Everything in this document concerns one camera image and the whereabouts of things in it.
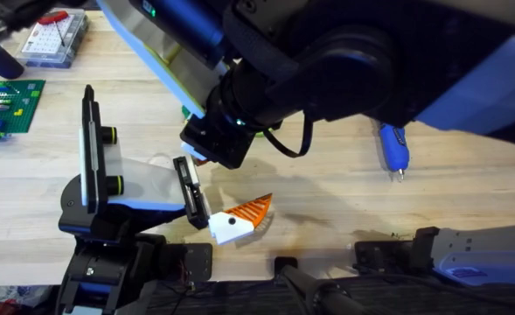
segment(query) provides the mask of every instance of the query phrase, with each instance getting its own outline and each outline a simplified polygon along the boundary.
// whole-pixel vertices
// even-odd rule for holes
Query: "black knob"
[[[106,187],[108,189],[108,196],[123,195],[125,191],[123,176],[108,176],[106,178]]]
[[[101,127],[101,142],[103,144],[117,144],[117,128]]]

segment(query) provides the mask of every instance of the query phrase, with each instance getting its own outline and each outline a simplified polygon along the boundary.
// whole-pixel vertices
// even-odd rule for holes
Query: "black cable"
[[[287,148],[282,144],[280,141],[278,141],[275,136],[268,130],[263,130],[263,135],[267,138],[267,140],[273,144],[273,146],[279,150],[282,154],[284,154],[287,157],[290,158],[299,158],[303,157],[308,153],[311,146],[311,139],[313,136],[313,122],[308,118],[307,115],[304,114],[303,117],[303,135],[302,135],[302,146],[300,147],[300,151],[298,153],[292,151],[291,149]]]
[[[383,279],[388,279],[388,278],[400,279],[400,280],[409,280],[409,281],[416,282],[418,284],[423,284],[423,285],[425,285],[427,287],[430,287],[430,288],[433,288],[433,289],[437,289],[437,290],[440,290],[440,291],[446,291],[446,292],[449,292],[449,293],[453,293],[453,294],[456,294],[456,295],[461,296],[461,297],[472,298],[472,299],[477,300],[477,301],[482,301],[482,302],[491,303],[491,304],[495,304],[495,305],[502,305],[502,306],[506,306],[506,307],[510,307],[510,308],[515,309],[515,302],[506,301],[506,300],[503,300],[503,299],[500,299],[500,298],[495,298],[495,297],[487,297],[487,296],[484,296],[484,295],[476,294],[476,293],[468,291],[468,290],[457,289],[455,287],[452,287],[452,286],[449,286],[449,285],[446,285],[446,284],[432,283],[432,282],[429,282],[429,281],[424,280],[422,278],[419,278],[417,276],[381,275],[380,274],[380,275],[355,276],[355,277],[352,277],[352,278],[347,278],[347,280],[352,280],[352,281],[368,280],[368,279],[381,279],[381,280],[383,280]]]
[[[222,297],[233,297],[233,296],[235,296],[235,295],[237,295],[237,294],[240,294],[240,293],[241,293],[241,292],[243,292],[243,291],[253,290],[253,289],[255,289],[255,288],[257,288],[257,287],[260,287],[260,286],[262,286],[262,285],[265,285],[265,284],[271,284],[271,283],[272,283],[272,281],[270,281],[270,280],[269,280],[269,281],[264,281],[264,282],[259,282],[259,283],[251,284],[251,285],[248,285],[248,286],[247,286],[247,287],[245,287],[245,288],[241,288],[241,289],[235,290],[234,292],[232,292],[232,293],[228,293],[228,294],[226,294],[225,296],[222,296]],[[204,292],[208,291],[208,289],[209,289],[209,288],[211,288],[212,286],[213,286],[213,284],[209,284],[209,285],[208,285],[208,286],[206,286],[204,289],[199,290],[199,291],[196,291],[196,292],[192,293],[191,295],[189,295],[189,294],[185,294],[185,295],[184,295],[184,298],[195,298],[195,299],[222,298],[222,297],[215,297],[214,295],[209,295],[209,296],[205,296],[205,297],[198,297],[198,296],[197,296],[197,295],[198,295],[198,294],[200,294],[200,293],[204,293]],[[152,305],[152,306],[150,307],[150,309],[154,309],[154,308],[158,308],[158,307],[164,307],[164,306],[166,306],[166,305],[170,305],[170,304],[172,304],[173,302],[176,302],[176,301],[177,301],[177,300],[176,300],[176,299],[174,299],[174,300],[172,300],[172,301],[164,302],[164,303],[162,303],[162,304]]]
[[[179,304],[181,304],[181,301],[185,298],[185,294],[187,294],[188,290],[185,290],[185,292],[177,299],[176,306],[174,306],[173,310],[171,311],[170,315],[173,315],[176,313],[177,308],[179,307]]]
[[[182,295],[183,293],[180,293],[178,292],[176,289],[170,287],[168,284],[166,283],[161,283],[161,285],[163,285],[166,289],[170,290],[170,291],[173,291],[174,293],[176,293],[178,296]]]

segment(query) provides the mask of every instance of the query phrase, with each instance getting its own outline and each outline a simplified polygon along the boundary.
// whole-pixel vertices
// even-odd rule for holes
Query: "white plastic part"
[[[195,187],[199,187],[200,182],[198,181],[197,169],[195,168],[193,159],[191,157],[185,157],[185,159],[187,160],[187,169],[189,170],[189,174],[191,175],[191,182]]]
[[[82,206],[88,203],[87,190],[86,190],[86,166],[84,165],[84,133],[82,128],[79,129],[79,157],[80,157],[80,196]]]
[[[104,146],[104,155],[107,176],[123,176],[123,195],[109,197],[108,203],[155,211],[184,208],[176,170],[123,158],[119,141]]]
[[[208,228],[219,245],[238,240],[254,232],[254,224],[251,221],[223,212],[211,215]]]

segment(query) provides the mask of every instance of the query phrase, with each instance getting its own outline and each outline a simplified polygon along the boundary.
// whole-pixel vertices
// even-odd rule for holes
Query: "wooden tabletop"
[[[111,29],[99,11],[70,69],[28,68],[20,78],[47,80],[27,134],[0,143],[0,285],[59,284],[74,248],[59,231],[60,194],[79,172],[78,129],[84,87],[94,87],[101,119],[118,128],[122,155],[167,165],[183,154],[181,104]],[[10,52],[16,42],[6,44]],[[276,132],[299,147],[302,117]],[[315,125],[306,157],[284,157],[257,138],[243,166],[198,168],[212,210],[273,193],[254,235],[216,246],[186,218],[150,232],[171,242],[214,245],[212,280],[268,279],[272,259],[296,256],[315,277],[351,273],[349,245],[409,238],[417,228],[479,229],[515,225],[515,145],[407,126],[405,182],[384,170],[377,129],[355,116]]]

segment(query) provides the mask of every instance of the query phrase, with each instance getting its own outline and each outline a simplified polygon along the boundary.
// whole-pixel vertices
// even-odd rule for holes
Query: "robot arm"
[[[136,32],[151,27],[139,39],[113,24],[130,45],[143,46],[136,52],[145,61],[158,54],[160,64],[169,61],[162,55],[181,60],[184,66],[166,70],[174,78],[159,76],[193,113],[180,135],[184,148],[227,168],[240,167],[256,133],[297,158],[310,147],[313,122],[356,114],[515,143],[515,1],[99,3],[124,24],[142,19]],[[0,39],[54,2],[31,4],[2,16]],[[269,130],[298,111],[306,117],[304,137],[293,152]]]

